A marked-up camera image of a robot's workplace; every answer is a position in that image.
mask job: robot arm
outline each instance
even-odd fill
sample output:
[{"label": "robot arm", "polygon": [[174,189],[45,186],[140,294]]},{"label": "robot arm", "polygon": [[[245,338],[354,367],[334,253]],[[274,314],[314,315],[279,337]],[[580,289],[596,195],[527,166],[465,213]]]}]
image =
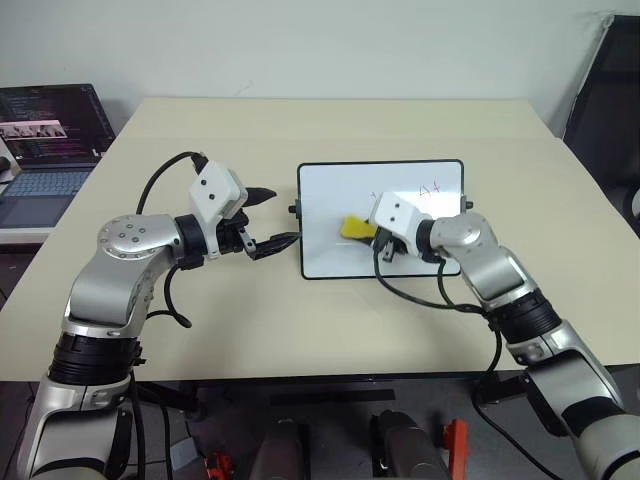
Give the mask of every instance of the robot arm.
[{"label": "robot arm", "polygon": [[495,323],[516,362],[527,396],[545,427],[569,435],[592,479],[640,478],[640,418],[625,413],[609,373],[543,296],[516,256],[498,244],[472,212],[431,219],[391,192],[378,199],[370,223],[402,240],[423,260],[451,257]]},{"label": "robot arm", "polygon": [[242,207],[275,193],[245,188],[232,171],[215,162],[203,165],[202,159],[190,189],[192,214],[126,215],[100,229],[96,253],[71,289],[54,358],[38,388],[18,456],[21,479],[118,478],[129,457],[132,426],[121,404],[132,367],[144,363],[138,336],[158,277],[172,268],[201,266],[205,256],[245,250],[259,259],[297,239],[280,234],[256,243],[245,230],[249,220]]}]

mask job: laptop screen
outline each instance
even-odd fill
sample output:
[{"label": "laptop screen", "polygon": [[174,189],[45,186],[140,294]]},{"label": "laptop screen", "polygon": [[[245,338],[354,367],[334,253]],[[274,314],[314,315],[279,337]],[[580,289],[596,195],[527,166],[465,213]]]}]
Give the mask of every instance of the laptop screen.
[{"label": "laptop screen", "polygon": [[94,165],[115,139],[89,84],[0,88],[0,136],[23,168]]}]

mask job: yellow object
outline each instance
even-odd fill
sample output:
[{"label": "yellow object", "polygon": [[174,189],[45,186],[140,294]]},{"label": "yellow object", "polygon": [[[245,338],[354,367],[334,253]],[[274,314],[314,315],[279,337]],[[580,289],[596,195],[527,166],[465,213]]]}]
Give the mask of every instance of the yellow object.
[{"label": "yellow object", "polygon": [[342,222],[340,235],[355,240],[373,238],[376,236],[376,228],[354,215],[347,215]]}]

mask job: white wall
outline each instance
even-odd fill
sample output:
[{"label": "white wall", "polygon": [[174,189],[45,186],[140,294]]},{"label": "white wall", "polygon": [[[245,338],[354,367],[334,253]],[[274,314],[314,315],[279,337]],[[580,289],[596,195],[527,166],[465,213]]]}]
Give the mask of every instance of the white wall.
[{"label": "white wall", "polygon": [[0,85],[145,95],[528,98],[556,133],[611,12],[638,0],[0,0]]}]

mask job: black cable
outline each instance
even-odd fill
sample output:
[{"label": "black cable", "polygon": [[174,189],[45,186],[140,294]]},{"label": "black cable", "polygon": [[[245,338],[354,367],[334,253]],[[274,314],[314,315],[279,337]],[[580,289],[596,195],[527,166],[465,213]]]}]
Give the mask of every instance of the black cable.
[{"label": "black cable", "polygon": [[[378,282],[380,282],[380,284],[386,288],[387,290],[389,290],[390,292],[398,295],[400,298],[403,298],[405,300],[408,300],[410,302],[413,303],[417,303],[418,305],[422,305],[423,307],[429,307],[429,308],[437,308],[438,310],[456,310],[458,312],[462,312],[462,313],[477,313],[482,315],[484,313],[484,311],[482,310],[482,308],[480,308],[477,305],[471,305],[468,303],[461,303],[461,304],[454,304],[453,302],[451,304],[441,304],[441,303],[434,303],[434,302],[430,302],[428,300],[423,300],[422,298],[418,298],[418,297],[414,297],[413,295],[409,295],[406,292],[403,292],[402,290],[398,290],[396,287],[394,287],[393,285],[391,285],[390,283],[388,283],[385,278],[380,274],[380,261],[378,259],[378,256],[380,255],[380,251],[377,251],[375,248],[373,250],[373,271],[375,273],[376,279],[378,279]],[[440,263],[440,270],[444,270],[444,264],[441,262]]]},{"label": "black cable", "polygon": [[129,384],[129,395],[131,397],[131,407],[133,408],[133,420],[136,424],[136,443],[138,450],[138,480],[144,480],[147,474],[146,468],[146,445],[144,443],[144,422],[142,411],[140,410],[140,398],[138,397],[138,385],[136,376],[131,370],[131,383]]},{"label": "black cable", "polygon": [[195,443],[195,445],[196,445],[196,453],[198,454],[198,456],[200,458],[206,458],[206,455],[204,453],[202,453],[202,450],[200,449],[200,445],[198,445],[196,437],[191,435],[191,428],[189,428],[189,420],[186,418],[186,416],[185,416],[185,419],[184,419],[184,428],[187,431],[187,435],[190,438],[193,438],[193,443]]},{"label": "black cable", "polygon": [[496,337],[496,350],[493,354],[493,359],[491,360],[491,364],[484,371],[484,373],[480,377],[480,380],[475,384],[475,386],[471,391],[471,403],[473,405],[473,408],[476,411],[476,413],[480,415],[480,418],[482,418],[485,422],[487,422],[496,432],[502,435],[505,438],[505,440],[507,440],[511,445],[513,445],[516,448],[516,450],[518,450],[527,460],[529,460],[542,473],[547,475],[549,478],[552,478],[553,480],[562,480],[562,477],[559,477],[558,475],[553,473],[551,470],[549,470],[547,467],[542,465],[538,460],[536,460],[534,456],[531,455],[527,450],[525,450],[525,448],[522,445],[520,445],[515,438],[513,438],[504,428],[502,428],[500,425],[494,422],[491,418],[489,418],[487,414],[484,413],[480,408],[479,397],[480,397],[480,389],[482,387],[482,384],[486,381],[489,375],[491,375],[493,371],[496,369],[496,366],[498,365],[498,362],[500,361],[500,356],[502,354],[502,335],[498,330],[495,330],[493,333],[495,334],[495,337]]},{"label": "black cable", "polygon": [[24,435],[24,431],[27,429],[27,423],[29,421],[29,413],[31,413],[31,408],[33,407],[33,402],[35,400],[35,395],[33,394],[33,388],[30,383],[27,383],[29,387],[30,396],[27,398],[27,408],[24,411],[24,421],[22,422],[22,428],[20,429],[20,433],[18,433],[18,438],[16,438],[16,443],[13,445],[13,449],[11,450],[11,454],[9,455],[9,459],[7,460],[7,464],[4,467],[2,472],[2,480],[7,480],[9,475],[9,468],[11,467],[11,463],[13,462],[13,457],[18,453],[18,448],[20,447],[20,442],[22,441],[22,436]]},{"label": "black cable", "polygon": [[440,295],[442,296],[444,303],[447,305],[455,305],[451,297],[447,294],[447,291],[444,288],[444,266],[447,262],[444,259],[440,259],[440,265],[438,266],[438,273],[436,274],[436,278],[438,280],[438,290],[440,291]]},{"label": "black cable", "polygon": [[164,300],[167,302],[167,309],[171,312],[171,316],[176,319],[180,325],[184,328],[191,328],[191,322],[187,317],[178,313],[176,307],[173,305],[173,299],[171,298],[171,280],[173,280],[173,276],[176,274],[180,267],[174,265],[167,273],[167,276],[164,279]]},{"label": "black cable", "polygon": [[[379,265],[379,261],[378,261],[378,255],[380,253],[379,248],[380,247],[376,248],[376,245],[374,244],[374,253],[373,253],[374,271],[375,271],[376,278],[378,279],[378,281],[385,288],[390,290],[391,292],[395,293],[396,295],[398,295],[401,298],[404,298],[405,300],[409,300],[410,302],[414,302],[414,303],[417,303],[418,305],[423,305],[425,307],[439,308],[439,309],[455,309],[457,311],[464,312],[464,313],[479,313],[481,315],[484,314],[484,311],[482,310],[482,308],[480,308],[480,307],[478,307],[476,305],[470,305],[470,304],[459,304],[458,305],[458,304],[455,304],[453,302],[453,300],[451,300],[451,297],[449,297],[449,295],[447,294],[447,291],[444,288],[443,273],[444,273],[444,266],[445,266],[445,263],[446,263],[444,259],[441,259],[441,261],[440,261],[440,265],[438,266],[438,272],[437,272],[436,276],[437,276],[437,281],[438,281],[438,290],[440,291],[440,295],[442,296],[442,298],[445,301],[445,305],[429,302],[427,300],[422,300],[420,298],[417,298],[417,297],[414,297],[412,295],[409,295],[408,293],[405,293],[405,292],[403,292],[401,290],[398,290],[397,288],[393,287],[392,285],[390,285],[389,283],[387,283],[384,280],[384,277],[382,277],[380,275],[380,265]],[[491,363],[489,364],[489,367],[487,367],[487,369],[484,371],[484,373],[480,376],[480,379],[478,380],[478,382],[475,384],[475,386],[473,387],[473,389],[471,391],[471,403],[473,405],[473,408],[478,413],[480,418],[482,418],[494,430],[496,430],[500,435],[502,435],[509,443],[511,443],[511,445],[513,445],[522,455],[524,455],[524,457],[527,460],[529,460],[541,472],[543,472],[545,475],[547,475],[548,477],[552,478],[553,480],[562,480],[561,477],[557,476],[555,473],[553,473],[547,467],[542,465],[538,460],[536,460],[533,457],[533,455],[531,455],[527,450],[525,450],[525,448],[522,445],[520,445],[511,435],[509,435],[509,433],[506,430],[504,430],[500,425],[498,425],[493,420],[491,420],[482,411],[482,409],[480,408],[479,401],[478,401],[478,397],[479,397],[479,394],[480,394],[480,388],[482,387],[482,384],[486,381],[486,379],[489,377],[489,375],[491,375],[495,371],[496,367],[498,366],[498,362],[500,361],[500,357],[502,355],[502,335],[500,333],[500,330],[497,328],[497,326],[492,325],[492,324],[489,324],[489,328],[491,328],[491,330],[493,331],[493,333],[495,335],[496,349],[495,349],[495,352],[493,354],[493,358],[491,359]]]},{"label": "black cable", "polygon": [[147,203],[147,197],[149,196],[149,192],[151,191],[151,188],[153,187],[153,185],[156,183],[156,180],[160,178],[160,175],[162,175],[167,169],[169,169],[170,167],[178,163],[183,158],[190,158],[192,155],[198,155],[198,154],[196,152],[179,153],[175,157],[170,158],[169,160],[164,162],[160,166],[160,168],[158,168],[158,170],[156,170],[154,174],[151,175],[151,178],[149,178],[149,180],[147,181],[147,184],[144,186],[144,190],[142,190],[142,195],[140,195],[140,200],[138,201],[138,208],[136,208],[136,215],[142,214],[142,211],[144,210],[144,205],[145,203]]},{"label": "black cable", "polygon": [[179,267],[177,265],[174,265],[173,267],[171,267],[164,279],[164,301],[167,304],[167,310],[155,310],[148,313],[147,318],[157,317],[159,315],[169,315],[170,317],[173,317],[175,321],[182,325],[184,328],[191,328],[191,321],[176,310],[176,307],[173,304],[173,298],[171,297],[171,281],[173,280],[173,276],[178,270]]},{"label": "black cable", "polygon": [[167,470],[167,479],[173,480],[173,464],[171,463],[171,424],[169,423],[169,411],[167,410],[167,406],[164,401],[153,390],[140,386],[147,395],[153,398],[153,401],[160,407],[162,410],[162,420],[164,421],[164,461]]}]

